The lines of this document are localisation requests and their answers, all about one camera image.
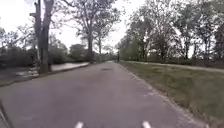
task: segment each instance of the green grass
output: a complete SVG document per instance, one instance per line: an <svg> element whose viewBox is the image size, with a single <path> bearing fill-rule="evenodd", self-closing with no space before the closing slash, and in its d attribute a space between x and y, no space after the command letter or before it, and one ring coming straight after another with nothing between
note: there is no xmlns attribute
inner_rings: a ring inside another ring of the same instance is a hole
<svg viewBox="0 0 224 128"><path fill-rule="evenodd" d="M224 128L224 73L121 62L213 128Z"/></svg>

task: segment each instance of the tree trunk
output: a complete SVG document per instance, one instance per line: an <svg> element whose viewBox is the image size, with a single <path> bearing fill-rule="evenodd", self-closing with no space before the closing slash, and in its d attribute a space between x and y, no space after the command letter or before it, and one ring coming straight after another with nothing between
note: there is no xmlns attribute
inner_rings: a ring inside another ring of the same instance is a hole
<svg viewBox="0 0 224 128"><path fill-rule="evenodd" d="M88 56L89 56L89 62L93 64L93 45L92 45L92 33L90 32L88 37Z"/></svg>
<svg viewBox="0 0 224 128"><path fill-rule="evenodd" d="M51 11L53 9L54 0L45 0L45 14L43 24L40 30L39 45L40 45L40 73L47 73L50 70L48 63L48 40L49 28L51 22Z"/></svg>
<svg viewBox="0 0 224 128"><path fill-rule="evenodd" d="M99 54L100 54L100 62L102 61L101 48L102 48L102 45L101 45L101 39L99 39Z"/></svg>

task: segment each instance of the distant tree line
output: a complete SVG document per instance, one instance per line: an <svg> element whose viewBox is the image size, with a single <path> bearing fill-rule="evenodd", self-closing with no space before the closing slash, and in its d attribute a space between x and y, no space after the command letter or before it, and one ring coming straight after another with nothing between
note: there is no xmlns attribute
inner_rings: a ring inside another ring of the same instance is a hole
<svg viewBox="0 0 224 128"><path fill-rule="evenodd" d="M146 0L118 44L121 59L224 67L224 2Z"/></svg>

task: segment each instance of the green tree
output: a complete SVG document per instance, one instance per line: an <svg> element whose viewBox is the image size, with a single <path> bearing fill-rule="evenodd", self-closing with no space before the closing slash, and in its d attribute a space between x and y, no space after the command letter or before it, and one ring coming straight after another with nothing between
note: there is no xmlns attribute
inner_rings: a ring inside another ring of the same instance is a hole
<svg viewBox="0 0 224 128"><path fill-rule="evenodd" d="M66 62L68 49L56 38L55 35L49 37L49 59L53 64L62 64Z"/></svg>
<svg viewBox="0 0 224 128"><path fill-rule="evenodd" d="M75 62L88 61L88 51L85 49L85 45L75 44L70 47L69 57Z"/></svg>

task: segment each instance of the road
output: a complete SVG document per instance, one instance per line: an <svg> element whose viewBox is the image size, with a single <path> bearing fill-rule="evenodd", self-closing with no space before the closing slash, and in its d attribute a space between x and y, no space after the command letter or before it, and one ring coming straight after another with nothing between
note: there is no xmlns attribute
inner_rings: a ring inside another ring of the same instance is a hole
<svg viewBox="0 0 224 128"><path fill-rule="evenodd" d="M204 128L114 62L3 87L0 98L15 128Z"/></svg>

